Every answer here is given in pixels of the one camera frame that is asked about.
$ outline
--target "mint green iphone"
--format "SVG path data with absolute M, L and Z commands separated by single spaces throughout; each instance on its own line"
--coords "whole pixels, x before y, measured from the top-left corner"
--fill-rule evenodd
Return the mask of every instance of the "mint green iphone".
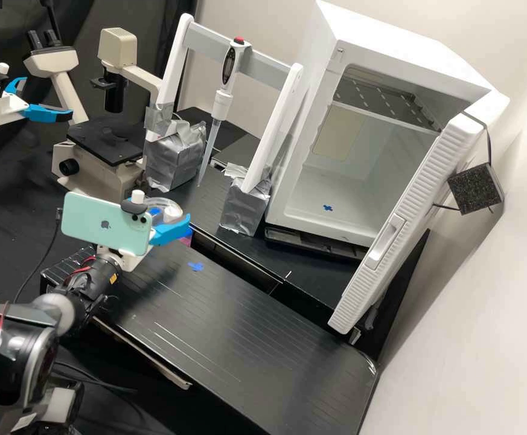
M 122 211 L 120 204 L 114 202 L 75 192 L 64 197 L 62 232 L 97 245 L 144 255 L 152 221 L 148 212 L 134 220 L 132 214 Z

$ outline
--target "open door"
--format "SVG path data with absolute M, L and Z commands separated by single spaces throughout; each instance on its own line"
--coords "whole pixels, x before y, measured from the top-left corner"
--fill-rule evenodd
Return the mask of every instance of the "open door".
M 465 111 L 491 126 L 509 98 L 492 90 Z M 448 190 L 447 178 L 477 142 L 483 126 L 464 114 L 453 117 L 437 136 L 404 193 L 348 283 L 328 324 L 346 334 L 386 291 Z

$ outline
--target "pipette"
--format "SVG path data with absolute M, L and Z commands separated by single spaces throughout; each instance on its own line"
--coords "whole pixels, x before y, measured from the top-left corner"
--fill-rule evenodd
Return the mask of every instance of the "pipette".
M 251 44 L 245 41 L 242 37 L 236 37 L 229 43 L 229 50 L 227 50 L 227 55 L 223 61 L 221 88 L 218 89 L 215 94 L 213 110 L 211 111 L 213 124 L 211 125 L 211 131 L 209 132 L 209 138 L 207 139 L 207 145 L 205 147 L 205 154 L 203 155 L 203 161 L 201 162 L 197 186 L 201 184 L 203 175 L 205 175 L 207 164 L 209 163 L 211 152 L 213 151 L 213 145 L 215 145 L 215 139 L 219 132 L 219 126 L 222 121 L 227 119 L 227 113 L 229 113 L 229 108 L 233 101 L 231 91 L 233 89 L 233 84 L 235 84 L 235 78 L 237 76 L 237 71 L 239 70 L 241 57 L 247 47 L 251 47 Z

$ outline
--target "white knob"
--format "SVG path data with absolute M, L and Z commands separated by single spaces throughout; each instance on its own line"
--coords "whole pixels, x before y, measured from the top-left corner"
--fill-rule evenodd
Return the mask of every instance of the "white knob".
M 133 204 L 142 204 L 144 202 L 144 192 L 142 190 L 133 190 L 130 195 L 130 201 Z
M 165 224 L 176 221 L 183 215 L 183 210 L 179 207 L 179 204 L 172 201 L 171 204 L 167 205 L 163 210 L 162 221 Z
M 0 62 L 0 73 L 7 74 L 10 70 L 10 66 L 7 63 Z

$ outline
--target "white wall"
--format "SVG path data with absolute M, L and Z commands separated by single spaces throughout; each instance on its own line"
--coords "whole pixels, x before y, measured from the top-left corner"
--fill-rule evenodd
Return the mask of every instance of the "white wall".
M 527 434 L 527 122 L 498 166 L 505 206 L 496 223 L 477 213 L 458 242 L 454 225 L 437 222 L 444 234 L 425 254 L 441 257 L 418 265 L 362 434 Z M 450 250 L 461 257 L 475 245 L 450 277 Z
M 255 49 L 294 62 L 313 0 L 201 0 L 197 21 L 243 36 Z M 333 3 L 440 40 L 515 99 L 527 85 L 527 0 L 333 0 Z M 179 109 L 211 111 L 220 65 L 190 56 Z M 277 91 L 239 77 L 229 120 L 261 137 Z

